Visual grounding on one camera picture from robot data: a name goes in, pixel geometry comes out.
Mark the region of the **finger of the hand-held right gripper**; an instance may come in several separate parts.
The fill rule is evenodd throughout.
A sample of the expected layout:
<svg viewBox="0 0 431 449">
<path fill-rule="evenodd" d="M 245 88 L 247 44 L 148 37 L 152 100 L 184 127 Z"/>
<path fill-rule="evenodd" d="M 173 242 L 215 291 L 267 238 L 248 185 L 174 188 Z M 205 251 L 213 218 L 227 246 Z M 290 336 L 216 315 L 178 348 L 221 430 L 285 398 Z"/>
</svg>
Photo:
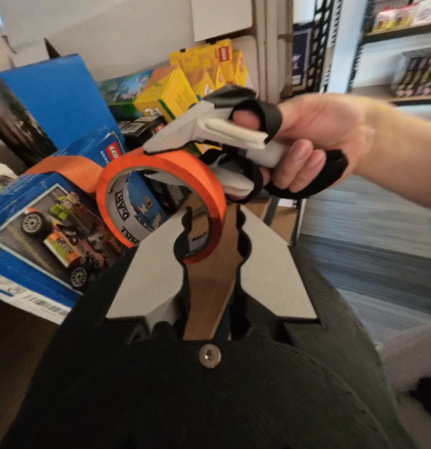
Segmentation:
<svg viewBox="0 0 431 449">
<path fill-rule="evenodd" d="M 200 101 L 149 139 L 144 144 L 144 153 L 154 155 L 174 151 L 190 142 L 221 144 L 221 134 L 209 129 L 207 121 L 227 120 L 232 110 L 233 106 L 216 107 L 212 102 Z"/>
<path fill-rule="evenodd" d="M 257 193 L 257 182 L 246 174 L 248 165 L 239 161 L 237 153 L 206 151 L 201 161 L 221 184 L 224 194 L 231 200 L 251 200 Z"/>
</svg>

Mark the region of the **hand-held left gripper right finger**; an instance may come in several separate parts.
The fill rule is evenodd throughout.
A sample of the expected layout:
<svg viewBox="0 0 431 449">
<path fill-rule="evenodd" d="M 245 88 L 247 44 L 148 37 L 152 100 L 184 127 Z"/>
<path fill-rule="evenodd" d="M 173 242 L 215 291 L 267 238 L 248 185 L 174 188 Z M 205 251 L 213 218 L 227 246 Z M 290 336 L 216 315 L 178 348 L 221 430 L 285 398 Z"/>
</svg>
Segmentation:
<svg viewBox="0 0 431 449">
<path fill-rule="evenodd" d="M 277 332 L 285 323 L 316 323 L 318 315 L 289 245 L 245 206 L 236 211 L 236 314 Z"/>
</svg>

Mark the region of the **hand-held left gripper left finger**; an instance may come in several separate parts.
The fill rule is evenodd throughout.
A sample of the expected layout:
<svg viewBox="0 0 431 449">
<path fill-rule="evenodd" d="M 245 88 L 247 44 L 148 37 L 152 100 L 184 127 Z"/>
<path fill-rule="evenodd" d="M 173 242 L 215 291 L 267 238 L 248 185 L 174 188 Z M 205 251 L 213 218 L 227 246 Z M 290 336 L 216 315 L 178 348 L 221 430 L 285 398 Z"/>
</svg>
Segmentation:
<svg viewBox="0 0 431 449">
<path fill-rule="evenodd" d="M 184 315 L 191 208 L 175 213 L 143 240 L 107 312 L 109 321 L 138 321 L 147 330 L 160 322 L 175 325 Z"/>
</svg>

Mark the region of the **orange tape roll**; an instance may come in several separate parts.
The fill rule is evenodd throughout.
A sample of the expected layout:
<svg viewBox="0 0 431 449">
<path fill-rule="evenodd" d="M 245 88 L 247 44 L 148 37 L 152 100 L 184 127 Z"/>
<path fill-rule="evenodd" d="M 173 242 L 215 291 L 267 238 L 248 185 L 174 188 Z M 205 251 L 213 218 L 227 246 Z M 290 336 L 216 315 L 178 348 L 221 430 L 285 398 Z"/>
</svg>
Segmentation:
<svg viewBox="0 0 431 449">
<path fill-rule="evenodd" d="M 137 246 L 149 236 L 149 230 L 134 218 L 123 177 L 133 171 L 154 170 L 171 174 L 200 197 L 206 207 L 209 230 L 189 248 L 186 264 L 206 259 L 217 247 L 223 232 L 227 204 L 222 185 L 198 158 L 184 150 L 147 155 L 142 148 L 112 160 L 106 167 L 80 155 L 56 155 L 45 158 L 25 171 L 25 175 L 59 173 L 88 194 L 95 194 L 101 218 L 112 234 L 126 247 Z"/>
</svg>

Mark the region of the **dark wooden shelf board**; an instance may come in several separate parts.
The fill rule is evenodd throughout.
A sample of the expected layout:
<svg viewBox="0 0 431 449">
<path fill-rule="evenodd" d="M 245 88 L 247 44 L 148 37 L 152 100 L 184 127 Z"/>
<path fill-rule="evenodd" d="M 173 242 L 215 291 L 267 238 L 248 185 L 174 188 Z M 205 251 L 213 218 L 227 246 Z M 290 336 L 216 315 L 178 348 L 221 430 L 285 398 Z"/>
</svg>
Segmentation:
<svg viewBox="0 0 431 449">
<path fill-rule="evenodd" d="M 207 340 L 215 336 L 240 262 L 237 239 L 236 205 L 230 203 L 217 249 L 188 268 L 191 307 L 185 340 Z M 17 415 L 35 368 L 56 329 L 56 324 L 0 300 L 0 443 Z"/>
</svg>

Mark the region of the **small blue toy box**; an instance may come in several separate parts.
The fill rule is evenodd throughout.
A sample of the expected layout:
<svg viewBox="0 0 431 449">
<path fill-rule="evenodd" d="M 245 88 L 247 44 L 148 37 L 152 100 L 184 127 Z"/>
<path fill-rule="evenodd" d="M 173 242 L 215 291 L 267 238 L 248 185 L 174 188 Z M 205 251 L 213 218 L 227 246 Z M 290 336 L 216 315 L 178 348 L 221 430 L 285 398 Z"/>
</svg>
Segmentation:
<svg viewBox="0 0 431 449">
<path fill-rule="evenodd" d="M 128 250 L 100 216 L 95 186 L 126 154 L 102 127 L 35 163 L 0 191 L 0 300 L 61 324 Z"/>
</svg>

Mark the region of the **person's right hand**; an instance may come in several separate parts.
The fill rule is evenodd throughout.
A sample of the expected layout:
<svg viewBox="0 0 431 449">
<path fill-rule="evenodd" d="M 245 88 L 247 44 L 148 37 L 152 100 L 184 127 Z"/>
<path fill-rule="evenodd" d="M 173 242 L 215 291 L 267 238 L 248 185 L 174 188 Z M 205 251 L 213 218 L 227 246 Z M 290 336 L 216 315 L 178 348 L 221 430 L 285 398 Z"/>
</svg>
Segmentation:
<svg viewBox="0 0 431 449">
<path fill-rule="evenodd" d="M 291 193 L 315 180 L 327 151 L 341 150 L 348 160 L 340 184 L 370 154 L 375 130 L 366 120 L 366 101 L 343 94 L 303 94 L 277 105 L 282 123 L 274 139 L 286 146 L 274 168 L 259 167 L 263 184 L 269 182 Z"/>
</svg>

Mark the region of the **small black toy box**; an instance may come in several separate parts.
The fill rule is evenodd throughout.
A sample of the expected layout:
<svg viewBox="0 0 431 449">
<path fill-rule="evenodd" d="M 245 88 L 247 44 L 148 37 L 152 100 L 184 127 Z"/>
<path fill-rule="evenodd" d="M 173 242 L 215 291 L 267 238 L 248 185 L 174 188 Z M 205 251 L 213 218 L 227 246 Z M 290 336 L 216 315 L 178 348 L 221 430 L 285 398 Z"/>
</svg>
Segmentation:
<svg viewBox="0 0 431 449">
<path fill-rule="evenodd" d="M 143 116 L 136 120 L 118 121 L 127 151 L 142 147 L 151 137 L 167 125 L 163 116 Z"/>
</svg>

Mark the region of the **large blue toy box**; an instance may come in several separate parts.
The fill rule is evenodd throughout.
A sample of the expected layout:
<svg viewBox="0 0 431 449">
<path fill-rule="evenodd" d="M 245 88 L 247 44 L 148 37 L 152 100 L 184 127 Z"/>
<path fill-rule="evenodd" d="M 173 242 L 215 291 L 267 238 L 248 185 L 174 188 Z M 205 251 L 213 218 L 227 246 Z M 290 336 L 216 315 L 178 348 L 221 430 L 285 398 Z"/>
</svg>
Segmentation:
<svg viewBox="0 0 431 449">
<path fill-rule="evenodd" d="M 0 72 L 0 140 L 29 168 L 102 130 L 124 139 L 78 54 Z"/>
</svg>

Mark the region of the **white shirt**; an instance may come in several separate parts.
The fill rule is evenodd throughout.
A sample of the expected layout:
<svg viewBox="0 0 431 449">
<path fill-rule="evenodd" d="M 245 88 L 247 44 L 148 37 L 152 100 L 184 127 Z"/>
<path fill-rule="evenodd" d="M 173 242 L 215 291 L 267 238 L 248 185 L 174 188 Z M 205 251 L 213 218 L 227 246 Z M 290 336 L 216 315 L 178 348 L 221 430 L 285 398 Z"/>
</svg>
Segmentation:
<svg viewBox="0 0 431 449">
<path fill-rule="evenodd" d="M 377 346 L 404 424 L 431 449 L 431 324 L 398 333 Z"/>
</svg>

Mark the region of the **background shelf unit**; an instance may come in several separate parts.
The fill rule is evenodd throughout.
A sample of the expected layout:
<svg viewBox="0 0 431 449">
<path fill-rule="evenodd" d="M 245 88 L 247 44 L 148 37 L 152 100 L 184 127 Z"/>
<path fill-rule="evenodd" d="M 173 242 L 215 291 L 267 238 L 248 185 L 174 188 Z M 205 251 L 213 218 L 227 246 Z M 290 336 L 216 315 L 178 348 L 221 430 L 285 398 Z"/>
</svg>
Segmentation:
<svg viewBox="0 0 431 449">
<path fill-rule="evenodd" d="M 431 105 L 431 1 L 366 1 L 347 92 Z"/>
</svg>

